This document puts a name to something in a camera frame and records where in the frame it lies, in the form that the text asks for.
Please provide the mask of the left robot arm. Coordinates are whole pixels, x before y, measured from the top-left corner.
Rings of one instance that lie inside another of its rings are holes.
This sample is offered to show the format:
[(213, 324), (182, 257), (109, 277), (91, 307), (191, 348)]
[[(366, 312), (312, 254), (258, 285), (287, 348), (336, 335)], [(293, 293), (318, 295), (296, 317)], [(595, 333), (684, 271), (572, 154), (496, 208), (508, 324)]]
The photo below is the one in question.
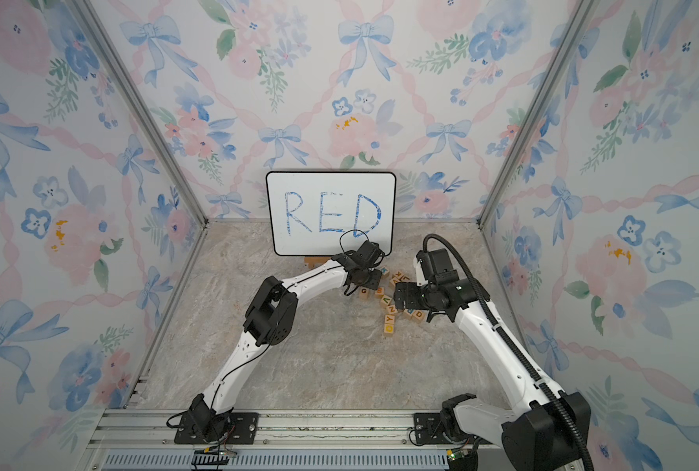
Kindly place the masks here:
[(373, 292), (381, 278), (381, 270), (372, 265), (331, 259), (302, 275), (264, 280), (247, 308), (237, 345), (212, 383), (192, 400), (186, 416), (204, 430), (214, 419), (231, 413), (261, 357), (290, 335), (302, 304), (335, 288), (345, 288), (348, 294), (357, 288)]

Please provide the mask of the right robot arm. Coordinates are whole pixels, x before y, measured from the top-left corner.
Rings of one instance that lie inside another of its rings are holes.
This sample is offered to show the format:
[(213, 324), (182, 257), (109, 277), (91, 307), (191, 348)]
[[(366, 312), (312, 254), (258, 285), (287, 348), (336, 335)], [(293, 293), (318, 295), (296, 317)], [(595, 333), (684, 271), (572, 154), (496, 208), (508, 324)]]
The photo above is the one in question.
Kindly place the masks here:
[(588, 449), (591, 408), (582, 394), (567, 394), (502, 323), (482, 285), (399, 282), (398, 310), (445, 315), (474, 343), (506, 393), (508, 406), (461, 394), (442, 404), (443, 433), (453, 443), (484, 440), (506, 453), (517, 470), (557, 470), (576, 461), (594, 469)]

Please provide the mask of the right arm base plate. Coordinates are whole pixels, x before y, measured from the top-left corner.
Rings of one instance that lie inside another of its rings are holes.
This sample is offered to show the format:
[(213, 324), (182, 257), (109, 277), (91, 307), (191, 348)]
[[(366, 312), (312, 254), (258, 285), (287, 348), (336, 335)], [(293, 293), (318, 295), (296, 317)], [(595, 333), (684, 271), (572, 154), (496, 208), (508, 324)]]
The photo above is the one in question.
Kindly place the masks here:
[(445, 431), (445, 425), (438, 412), (415, 412), (412, 414), (413, 425), (408, 432), (412, 445), (451, 445), (467, 447), (468, 445), (490, 445), (490, 442), (477, 436), (455, 437), (453, 432)]

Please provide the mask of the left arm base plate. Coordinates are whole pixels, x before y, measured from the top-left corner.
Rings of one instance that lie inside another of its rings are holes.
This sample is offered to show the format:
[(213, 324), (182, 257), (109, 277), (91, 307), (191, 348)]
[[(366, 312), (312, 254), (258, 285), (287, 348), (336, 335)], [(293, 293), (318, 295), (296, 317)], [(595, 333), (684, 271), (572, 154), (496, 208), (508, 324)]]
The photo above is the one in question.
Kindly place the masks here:
[(185, 411), (177, 426), (176, 445), (253, 445), (260, 415), (256, 412), (230, 412), (195, 419)]

